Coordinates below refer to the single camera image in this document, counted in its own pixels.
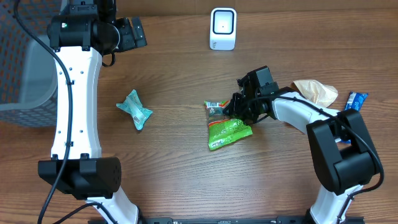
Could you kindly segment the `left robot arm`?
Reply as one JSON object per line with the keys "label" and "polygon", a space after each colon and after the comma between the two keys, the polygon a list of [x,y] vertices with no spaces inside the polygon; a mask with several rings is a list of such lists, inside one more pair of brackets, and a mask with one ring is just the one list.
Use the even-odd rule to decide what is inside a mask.
{"label": "left robot arm", "polygon": [[121,162],[103,157],[97,86],[103,57],[146,44],[140,20],[116,17],[114,1],[67,1],[47,28],[57,69],[57,124],[50,159],[38,163],[53,191],[94,207],[106,223],[142,223],[121,187]]}

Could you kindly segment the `beige snack pouch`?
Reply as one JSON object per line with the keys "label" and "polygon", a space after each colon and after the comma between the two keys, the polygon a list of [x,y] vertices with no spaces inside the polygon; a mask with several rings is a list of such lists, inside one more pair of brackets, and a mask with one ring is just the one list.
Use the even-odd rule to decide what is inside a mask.
{"label": "beige snack pouch", "polygon": [[318,106],[329,107],[338,97],[338,90],[317,80],[295,80],[294,85],[308,100]]}

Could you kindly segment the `light green wipes packet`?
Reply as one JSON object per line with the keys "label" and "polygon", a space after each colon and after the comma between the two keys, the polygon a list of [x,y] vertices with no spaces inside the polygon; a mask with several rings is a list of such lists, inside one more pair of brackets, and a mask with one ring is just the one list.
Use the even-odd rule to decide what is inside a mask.
{"label": "light green wipes packet", "polygon": [[116,106],[131,115],[134,125],[138,131],[143,129],[145,122],[152,114],[151,110],[143,107],[136,90],[130,92],[124,102],[117,103]]}

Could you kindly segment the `green snack bag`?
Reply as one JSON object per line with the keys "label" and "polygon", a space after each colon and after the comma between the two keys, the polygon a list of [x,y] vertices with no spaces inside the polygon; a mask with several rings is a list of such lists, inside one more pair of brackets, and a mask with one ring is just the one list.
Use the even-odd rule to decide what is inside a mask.
{"label": "green snack bag", "polygon": [[208,147],[215,151],[252,134],[250,126],[223,113],[228,101],[204,101],[208,123]]}

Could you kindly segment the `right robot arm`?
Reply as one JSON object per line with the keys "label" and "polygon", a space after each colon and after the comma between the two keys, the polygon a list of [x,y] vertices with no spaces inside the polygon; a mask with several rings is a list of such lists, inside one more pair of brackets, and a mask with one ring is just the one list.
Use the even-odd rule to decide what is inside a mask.
{"label": "right robot arm", "polygon": [[364,223],[346,212],[355,196],[381,186],[384,169],[360,112],[328,109],[288,86],[279,88],[267,66],[248,72],[237,83],[240,91],[233,94],[224,114],[249,124],[270,117],[308,137],[321,187],[301,222]]}

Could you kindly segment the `blue snack bar wrapper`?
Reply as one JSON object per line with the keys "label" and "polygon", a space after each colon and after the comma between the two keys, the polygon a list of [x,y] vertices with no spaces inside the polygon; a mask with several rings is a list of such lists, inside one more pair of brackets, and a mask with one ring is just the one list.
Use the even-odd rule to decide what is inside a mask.
{"label": "blue snack bar wrapper", "polygon": [[349,97],[345,104],[344,110],[354,109],[356,111],[359,111],[362,108],[363,103],[368,95],[368,93],[358,93],[351,91],[349,93]]}

